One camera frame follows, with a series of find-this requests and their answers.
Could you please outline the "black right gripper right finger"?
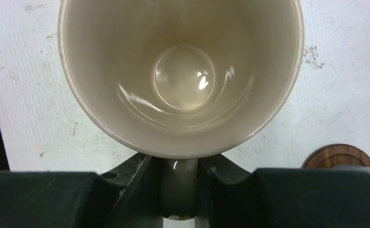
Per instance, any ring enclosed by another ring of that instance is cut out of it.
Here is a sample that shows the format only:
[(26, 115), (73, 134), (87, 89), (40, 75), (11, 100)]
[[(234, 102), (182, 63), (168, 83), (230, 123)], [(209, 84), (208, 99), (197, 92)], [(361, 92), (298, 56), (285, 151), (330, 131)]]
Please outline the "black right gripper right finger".
[(370, 173), (198, 161), (198, 228), (370, 228)]

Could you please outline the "large cream mug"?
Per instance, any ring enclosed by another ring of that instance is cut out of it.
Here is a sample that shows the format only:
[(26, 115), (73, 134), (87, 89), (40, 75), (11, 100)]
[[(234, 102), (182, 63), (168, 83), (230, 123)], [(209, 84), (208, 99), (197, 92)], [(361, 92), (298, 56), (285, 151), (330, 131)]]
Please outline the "large cream mug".
[(160, 205), (196, 216), (199, 159), (249, 140), (284, 105), (304, 49), (298, 0), (63, 0), (61, 65), (108, 136), (162, 158)]

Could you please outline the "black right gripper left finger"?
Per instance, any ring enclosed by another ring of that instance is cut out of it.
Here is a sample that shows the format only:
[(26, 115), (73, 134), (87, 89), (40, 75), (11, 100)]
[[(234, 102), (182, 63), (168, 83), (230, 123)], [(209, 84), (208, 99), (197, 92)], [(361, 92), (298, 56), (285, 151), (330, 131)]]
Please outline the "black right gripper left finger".
[(0, 228), (160, 228), (160, 163), (137, 153), (101, 175), (0, 171)]

